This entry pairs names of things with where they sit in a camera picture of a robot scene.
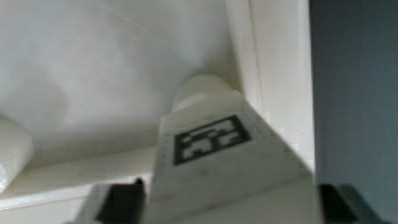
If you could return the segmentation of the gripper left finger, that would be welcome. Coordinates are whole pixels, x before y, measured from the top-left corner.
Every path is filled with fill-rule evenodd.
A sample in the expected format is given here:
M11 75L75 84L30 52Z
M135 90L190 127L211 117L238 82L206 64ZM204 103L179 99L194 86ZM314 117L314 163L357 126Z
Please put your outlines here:
M99 184L92 187L75 219L67 224L140 224L146 183Z

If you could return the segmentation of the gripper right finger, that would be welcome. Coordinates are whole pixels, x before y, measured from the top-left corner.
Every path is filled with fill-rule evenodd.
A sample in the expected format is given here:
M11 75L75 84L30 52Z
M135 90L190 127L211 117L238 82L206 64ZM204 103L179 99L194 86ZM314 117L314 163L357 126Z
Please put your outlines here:
M320 184L318 192L323 224L385 224L352 185Z

